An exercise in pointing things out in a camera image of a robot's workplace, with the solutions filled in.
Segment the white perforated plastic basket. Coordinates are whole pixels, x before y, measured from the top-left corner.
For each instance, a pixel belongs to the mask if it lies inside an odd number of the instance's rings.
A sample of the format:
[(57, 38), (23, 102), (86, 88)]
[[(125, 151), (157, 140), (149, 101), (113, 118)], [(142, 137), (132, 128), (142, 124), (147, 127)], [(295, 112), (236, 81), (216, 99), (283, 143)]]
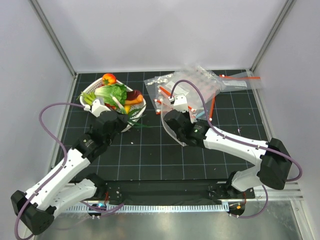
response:
[(138, 123), (147, 105), (140, 91), (131, 89), (111, 73), (106, 73), (91, 83), (80, 93), (78, 99), (84, 110), (95, 117), (105, 111), (127, 114), (129, 123), (122, 130), (123, 133)]

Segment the green onion stalk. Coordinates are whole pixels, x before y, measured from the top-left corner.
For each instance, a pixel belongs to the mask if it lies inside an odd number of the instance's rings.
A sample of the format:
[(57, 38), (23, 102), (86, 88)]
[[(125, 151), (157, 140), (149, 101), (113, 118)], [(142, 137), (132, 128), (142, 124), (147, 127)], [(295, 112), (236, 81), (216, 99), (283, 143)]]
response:
[(144, 115), (143, 115), (143, 112), (146, 108), (146, 104), (144, 103), (144, 100), (142, 103), (140, 104), (136, 104), (136, 105), (130, 105), (130, 107), (132, 106), (136, 106), (136, 108), (134, 108), (133, 110), (130, 110), (130, 112), (127, 114), (125, 112), (125, 109), (124, 109), (124, 105), (122, 105), (120, 103), (120, 101), (113, 95), (111, 95), (111, 98), (112, 100), (116, 103), (116, 105), (118, 106), (120, 112), (122, 114), (126, 114), (127, 115), (127, 123), (130, 127), (134, 127), (134, 128), (138, 128), (138, 127), (141, 127), (141, 128), (150, 128), (149, 125), (145, 125), (145, 124), (142, 124), (140, 122), (138, 122)]

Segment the green lettuce head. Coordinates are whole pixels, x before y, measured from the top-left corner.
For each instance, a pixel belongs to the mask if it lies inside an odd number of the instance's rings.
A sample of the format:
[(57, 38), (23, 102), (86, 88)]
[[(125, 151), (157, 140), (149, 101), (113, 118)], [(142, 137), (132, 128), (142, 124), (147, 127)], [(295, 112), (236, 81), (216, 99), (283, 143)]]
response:
[(104, 103), (110, 106), (117, 106), (113, 97), (116, 98), (121, 105), (124, 105), (127, 99), (127, 87), (124, 84), (104, 85), (97, 88), (94, 91), (94, 94), (97, 98), (103, 99)]

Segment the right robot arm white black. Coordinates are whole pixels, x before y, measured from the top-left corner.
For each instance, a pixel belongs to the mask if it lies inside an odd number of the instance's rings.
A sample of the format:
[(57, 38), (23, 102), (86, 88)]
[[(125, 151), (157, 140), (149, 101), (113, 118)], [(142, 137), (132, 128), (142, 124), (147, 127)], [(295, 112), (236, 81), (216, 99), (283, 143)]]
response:
[(269, 142), (254, 140), (223, 131), (206, 120), (192, 122), (188, 113), (175, 109), (164, 114), (164, 126), (178, 142), (192, 147), (225, 152), (252, 164), (252, 167), (233, 171), (219, 187), (222, 196), (237, 198), (248, 189), (265, 185), (283, 190), (292, 166), (289, 153), (279, 139)]

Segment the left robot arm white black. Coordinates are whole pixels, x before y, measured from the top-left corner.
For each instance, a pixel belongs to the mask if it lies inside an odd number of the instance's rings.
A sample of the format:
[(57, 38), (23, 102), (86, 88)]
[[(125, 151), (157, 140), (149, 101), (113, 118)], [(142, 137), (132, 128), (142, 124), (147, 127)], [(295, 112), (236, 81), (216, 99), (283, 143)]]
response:
[(128, 125), (129, 117), (116, 111), (104, 111), (89, 131), (83, 133), (61, 160), (43, 179), (26, 191), (16, 190), (10, 197), (16, 215), (14, 234), (19, 239), (19, 222), (31, 231), (32, 236), (42, 234), (54, 219), (74, 204), (106, 195), (104, 180), (90, 173), (69, 189), (65, 185), (95, 159), (106, 152), (115, 136)]

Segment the clear dotted zip bag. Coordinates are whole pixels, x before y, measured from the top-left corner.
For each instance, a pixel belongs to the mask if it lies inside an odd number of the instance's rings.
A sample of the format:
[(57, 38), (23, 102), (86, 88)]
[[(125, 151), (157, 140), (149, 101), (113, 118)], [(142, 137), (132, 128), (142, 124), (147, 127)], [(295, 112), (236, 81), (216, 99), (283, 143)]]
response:
[[(169, 136), (172, 137), (176, 142), (178, 142), (178, 140), (175, 138), (174, 132), (172, 130), (170, 130), (169, 126), (164, 121), (165, 114), (168, 113), (169, 111), (171, 111), (169, 106), (170, 106), (170, 102), (169, 102), (168, 99), (165, 99), (165, 100), (162, 101), (161, 110), (160, 110), (160, 112), (161, 112), (161, 121), (162, 121), (162, 125), (163, 125), (165, 131), (169, 134)], [(178, 142), (178, 143), (180, 145), (182, 145), (183, 147), (187, 146), (185, 143), (180, 143), (180, 142)]]

